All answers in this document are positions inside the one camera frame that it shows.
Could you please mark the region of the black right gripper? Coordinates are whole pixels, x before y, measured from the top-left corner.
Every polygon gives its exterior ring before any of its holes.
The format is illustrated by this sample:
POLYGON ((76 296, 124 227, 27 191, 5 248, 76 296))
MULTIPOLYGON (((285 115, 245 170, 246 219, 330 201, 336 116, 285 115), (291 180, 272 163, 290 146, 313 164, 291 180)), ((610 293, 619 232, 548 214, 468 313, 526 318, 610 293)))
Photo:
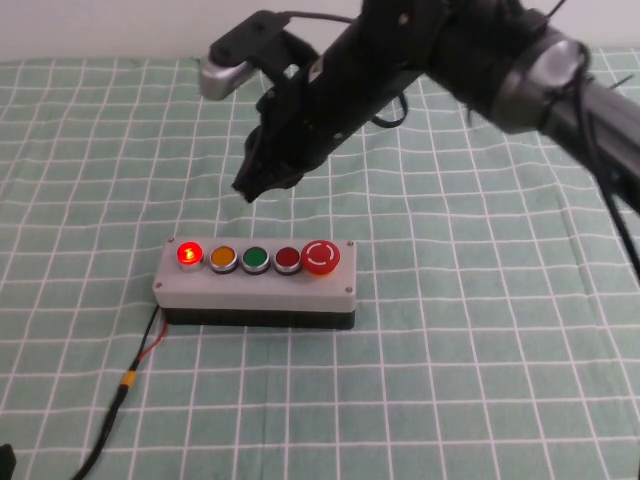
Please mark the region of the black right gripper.
POLYGON ((384 63, 355 20, 273 98, 261 99, 261 124, 245 141, 232 188, 247 203, 292 189, 419 75, 403 61, 384 63))

